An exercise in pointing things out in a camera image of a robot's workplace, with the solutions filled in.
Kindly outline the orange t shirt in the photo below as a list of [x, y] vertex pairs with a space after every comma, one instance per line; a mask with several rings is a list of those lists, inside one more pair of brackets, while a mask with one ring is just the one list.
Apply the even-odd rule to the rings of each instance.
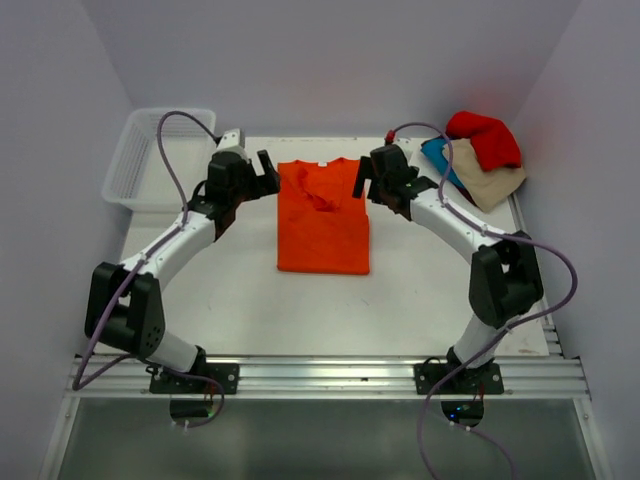
[[359, 162], [295, 160], [278, 165], [277, 268], [289, 273], [367, 275], [370, 223], [352, 196]]

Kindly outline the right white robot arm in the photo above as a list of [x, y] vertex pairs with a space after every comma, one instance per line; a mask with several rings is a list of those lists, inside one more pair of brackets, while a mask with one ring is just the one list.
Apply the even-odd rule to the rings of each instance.
[[498, 335], [527, 314], [543, 296], [538, 260], [530, 238], [518, 231], [492, 237], [479, 220], [469, 226], [447, 207], [438, 185], [411, 166], [401, 147], [376, 148], [359, 161], [353, 196], [366, 196], [436, 234], [470, 266], [468, 300], [473, 315], [447, 358], [475, 370], [493, 361]]

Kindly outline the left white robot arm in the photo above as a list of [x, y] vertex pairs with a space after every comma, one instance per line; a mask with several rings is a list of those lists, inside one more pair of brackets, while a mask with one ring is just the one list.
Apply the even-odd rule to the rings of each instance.
[[240, 151], [215, 152], [207, 178], [162, 235], [118, 264], [103, 262], [95, 268], [85, 320], [91, 348], [102, 343], [169, 370], [197, 372], [204, 350], [169, 331], [162, 292], [196, 255], [221, 238], [242, 203], [280, 191], [269, 153], [260, 150], [257, 158], [261, 175]]

